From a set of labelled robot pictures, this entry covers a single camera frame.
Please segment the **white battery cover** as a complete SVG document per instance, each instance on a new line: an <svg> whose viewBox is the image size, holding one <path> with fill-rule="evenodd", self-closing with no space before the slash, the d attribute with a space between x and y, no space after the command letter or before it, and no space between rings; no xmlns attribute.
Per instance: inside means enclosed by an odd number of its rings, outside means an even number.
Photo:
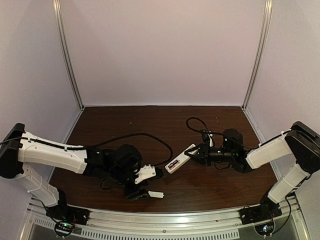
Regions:
<svg viewBox="0 0 320 240"><path fill-rule="evenodd" d="M148 191L148 194L151 198L159 198L159 199L163 199L165 194L163 192L160 191Z"/></svg>

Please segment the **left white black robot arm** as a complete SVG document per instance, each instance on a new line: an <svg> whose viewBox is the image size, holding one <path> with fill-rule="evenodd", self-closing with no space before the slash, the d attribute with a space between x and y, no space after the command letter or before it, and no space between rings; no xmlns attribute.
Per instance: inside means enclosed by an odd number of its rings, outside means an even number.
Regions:
<svg viewBox="0 0 320 240"><path fill-rule="evenodd" d="M87 177L110 179L124 189L128 200L150 197L145 179L139 178L142 156L132 145L124 144L118 149L102 149L66 145L46 141L26 132L17 123L0 144L0 175L5 179L20 180L22 185L43 202L47 215L67 219L74 215L68 206L66 194L46 182L30 166L37 163L65 169Z"/></svg>

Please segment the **white remote control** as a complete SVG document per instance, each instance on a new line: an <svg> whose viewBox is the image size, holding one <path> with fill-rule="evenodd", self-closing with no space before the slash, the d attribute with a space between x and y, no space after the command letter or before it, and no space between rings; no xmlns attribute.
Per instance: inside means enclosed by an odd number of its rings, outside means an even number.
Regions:
<svg viewBox="0 0 320 240"><path fill-rule="evenodd" d="M176 156L173 160L171 160L171 161L165 166L165 169L166 169L166 171L167 171L169 174L173 174L173 173L176 172L180 167L182 167L185 163L187 163L187 162L190 160L190 158L184 154L184 151L185 151L185 150L183 150L178 156ZM179 164L177 164L174 169L170 170L170 169L169 169L169 166L172 165L173 162L175 162L175 161L179 161Z"/></svg>

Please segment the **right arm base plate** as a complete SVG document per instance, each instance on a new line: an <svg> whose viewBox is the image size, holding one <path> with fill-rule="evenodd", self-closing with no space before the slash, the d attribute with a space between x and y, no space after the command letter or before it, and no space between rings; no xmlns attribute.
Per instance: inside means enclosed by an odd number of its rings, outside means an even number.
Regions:
<svg viewBox="0 0 320 240"><path fill-rule="evenodd" d="M239 211L241 223L243 225L271 220L274 217L282 215L280 206L269 206L268 204L260 204L256 206L245 206Z"/></svg>

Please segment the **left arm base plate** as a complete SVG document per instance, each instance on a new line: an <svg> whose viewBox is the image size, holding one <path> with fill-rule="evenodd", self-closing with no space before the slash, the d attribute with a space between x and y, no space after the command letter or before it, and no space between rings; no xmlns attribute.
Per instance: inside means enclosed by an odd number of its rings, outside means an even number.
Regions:
<svg viewBox="0 0 320 240"><path fill-rule="evenodd" d="M69 205L56 205L53 207L46 207L45 209L48 217L84 226L87 224L90 215L90 211L88 209Z"/></svg>

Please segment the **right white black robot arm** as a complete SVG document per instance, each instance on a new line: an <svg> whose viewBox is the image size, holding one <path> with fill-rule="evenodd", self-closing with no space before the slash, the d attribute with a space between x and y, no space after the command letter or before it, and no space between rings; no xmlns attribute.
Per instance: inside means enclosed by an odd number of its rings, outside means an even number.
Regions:
<svg viewBox="0 0 320 240"><path fill-rule="evenodd" d="M273 216L279 203L320 169L320 135L300 121L254 148L244 146L243 135L233 128L220 133L221 147L215 147L211 140L214 132L202 130L200 133L203 143L184 153L201 165L228 163L237 172L249 173L284 156L294 156L292 167L259 203L260 212L266 217Z"/></svg>

